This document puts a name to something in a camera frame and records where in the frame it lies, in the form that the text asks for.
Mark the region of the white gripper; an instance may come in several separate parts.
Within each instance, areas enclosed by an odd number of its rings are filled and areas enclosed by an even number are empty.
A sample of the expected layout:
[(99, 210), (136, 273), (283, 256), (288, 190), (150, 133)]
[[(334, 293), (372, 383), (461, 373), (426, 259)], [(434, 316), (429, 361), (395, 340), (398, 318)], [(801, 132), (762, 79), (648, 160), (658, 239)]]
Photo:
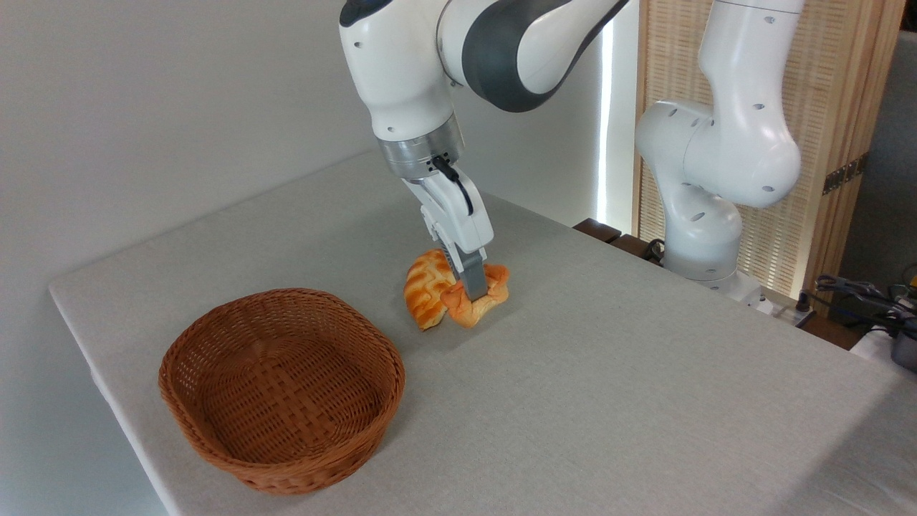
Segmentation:
[(459, 168), (446, 166), (432, 176), (404, 179), (422, 203), (427, 229), (470, 301), (487, 294), (484, 247), (494, 238), (490, 216), (477, 186)]

